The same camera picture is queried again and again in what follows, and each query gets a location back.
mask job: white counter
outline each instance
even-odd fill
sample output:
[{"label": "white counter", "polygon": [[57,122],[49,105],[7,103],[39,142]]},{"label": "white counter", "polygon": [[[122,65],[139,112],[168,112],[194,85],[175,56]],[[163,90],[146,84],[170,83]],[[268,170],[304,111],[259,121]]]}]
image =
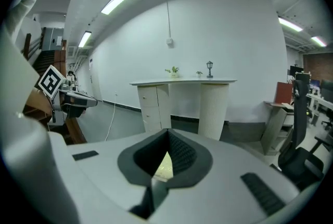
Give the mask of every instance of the white counter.
[{"label": "white counter", "polygon": [[133,81],[130,85],[143,86],[143,85],[157,85],[157,84],[172,84],[172,83],[220,83],[229,84],[237,81],[236,79],[230,78],[165,78],[165,79],[153,79],[153,80],[139,80]]},{"label": "white counter", "polygon": [[146,132],[171,128],[169,84],[196,83],[201,85],[198,134],[219,140],[228,102],[231,78],[167,78],[131,82],[137,86]]}]

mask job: small lamp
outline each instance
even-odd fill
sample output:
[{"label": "small lamp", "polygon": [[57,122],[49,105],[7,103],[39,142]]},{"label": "small lamp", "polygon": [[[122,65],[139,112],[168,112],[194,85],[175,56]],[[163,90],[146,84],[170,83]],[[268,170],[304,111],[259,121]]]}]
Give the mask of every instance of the small lamp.
[{"label": "small lamp", "polygon": [[212,78],[213,76],[210,74],[210,70],[212,69],[212,67],[213,67],[213,62],[208,62],[207,63],[207,68],[209,69],[209,74],[208,74],[208,76],[207,76],[207,78]]}]

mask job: white wall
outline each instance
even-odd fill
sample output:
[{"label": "white wall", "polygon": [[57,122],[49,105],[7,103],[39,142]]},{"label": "white wall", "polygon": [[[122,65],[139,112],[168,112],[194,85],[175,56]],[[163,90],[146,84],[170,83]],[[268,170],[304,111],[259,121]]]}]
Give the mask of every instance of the white wall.
[{"label": "white wall", "polygon": [[287,47],[287,70],[290,69],[290,66],[294,66],[296,61],[299,64],[298,66],[302,67],[301,59],[303,58],[300,57],[299,52]]},{"label": "white wall", "polygon": [[[197,70],[206,76],[210,60],[215,77],[238,79],[229,89],[226,120],[266,121],[268,108],[263,101],[273,101],[287,67],[284,36],[271,1],[170,0],[174,47],[165,43],[168,24],[163,2],[138,3],[96,42],[93,54],[103,99],[114,101],[117,91],[117,103],[139,107],[136,87],[130,82],[165,78],[164,69],[174,65],[181,76],[195,76]],[[172,85],[172,114],[197,118],[199,93],[195,84]]]},{"label": "white wall", "polygon": [[65,27],[64,14],[58,13],[40,13],[39,19],[41,27],[63,29]]},{"label": "white wall", "polygon": [[21,28],[19,30],[19,33],[17,35],[15,45],[22,50],[24,48],[25,43],[25,37],[27,37],[27,34],[31,34],[31,40],[30,43],[32,43],[34,40],[39,38],[42,35],[42,28],[41,24],[37,21],[34,21],[31,18],[25,17],[23,19]]}]

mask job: chair backrest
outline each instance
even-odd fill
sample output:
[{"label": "chair backrest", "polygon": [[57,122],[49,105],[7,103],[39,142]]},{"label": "chair backrest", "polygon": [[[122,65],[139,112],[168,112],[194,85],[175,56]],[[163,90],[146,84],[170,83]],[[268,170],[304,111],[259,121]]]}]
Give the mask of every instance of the chair backrest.
[{"label": "chair backrest", "polygon": [[279,166],[288,161],[294,154],[296,147],[304,140],[306,134],[306,94],[309,91],[309,85],[301,80],[294,80],[293,93],[294,93],[294,121],[293,121],[293,133],[291,143],[285,150],[279,155]]}]

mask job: cabinet drawer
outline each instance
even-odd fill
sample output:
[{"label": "cabinet drawer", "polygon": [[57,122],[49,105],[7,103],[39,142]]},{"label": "cabinet drawer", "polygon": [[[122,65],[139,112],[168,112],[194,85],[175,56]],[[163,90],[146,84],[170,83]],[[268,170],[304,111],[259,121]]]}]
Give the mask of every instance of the cabinet drawer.
[{"label": "cabinet drawer", "polygon": [[144,125],[145,125],[146,132],[161,129],[161,123],[160,122],[147,123],[147,122],[144,121]]},{"label": "cabinet drawer", "polygon": [[292,126],[293,125],[293,115],[287,115],[283,125]]},{"label": "cabinet drawer", "polygon": [[137,92],[141,108],[158,106],[156,87],[138,87]]},{"label": "cabinet drawer", "polygon": [[141,108],[142,118],[147,123],[160,123],[160,112],[158,107],[143,107]]}]

